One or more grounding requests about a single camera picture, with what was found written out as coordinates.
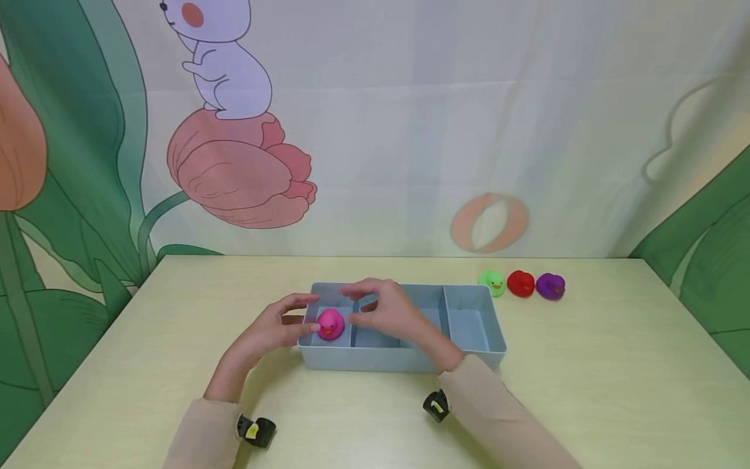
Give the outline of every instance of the pink cheek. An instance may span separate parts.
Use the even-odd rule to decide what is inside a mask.
[[[194,28],[203,26],[203,12],[194,3],[188,2],[182,5],[182,17],[188,25]]]

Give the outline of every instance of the green stem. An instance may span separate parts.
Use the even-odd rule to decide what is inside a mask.
[[[37,384],[44,407],[47,407],[55,394],[50,376],[47,374],[47,366],[44,364],[44,354],[37,335],[32,307],[23,289],[20,265],[15,254],[16,250],[22,247],[14,245],[14,231],[20,230],[13,213],[0,212],[0,252],[7,253],[0,255],[0,281],[5,286],[7,303],[16,321],[16,330],[26,354],[26,362]]]
[[[190,198],[183,191],[170,195],[151,209],[143,219],[141,228],[138,229],[138,255],[140,256],[141,270],[145,277],[148,277],[151,273],[149,268],[149,235],[151,234],[151,230],[162,215],[188,200]]]

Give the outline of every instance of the red rubber duck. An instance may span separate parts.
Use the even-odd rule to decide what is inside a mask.
[[[510,274],[506,284],[511,293],[521,298],[528,298],[534,293],[534,276],[523,270]]]

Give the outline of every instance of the light blue tray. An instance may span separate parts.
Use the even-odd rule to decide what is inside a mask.
[[[327,308],[344,316],[359,312],[360,305],[375,300],[366,296],[359,301],[341,295],[345,284],[320,282],[311,292],[320,300],[307,306],[306,323],[314,322]],[[401,285],[412,302],[442,333],[461,350],[473,353],[492,369],[497,368],[508,350],[495,314],[490,289],[485,285]],[[390,371],[434,373],[430,360],[414,344],[379,331],[347,323],[341,337],[324,341],[317,334],[298,341],[305,365],[315,370]]]

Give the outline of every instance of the tray divider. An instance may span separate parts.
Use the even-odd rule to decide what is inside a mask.
[[[445,285],[442,286],[442,294],[440,295],[437,310],[440,315],[440,330],[445,337],[451,338],[451,315],[448,314],[448,289]]]
[[[354,305],[352,305],[352,314],[359,313],[359,300],[356,300],[354,302]],[[357,326],[354,324],[350,324],[349,327],[352,328],[352,333],[349,336],[349,346],[354,347],[354,338],[357,335]]]

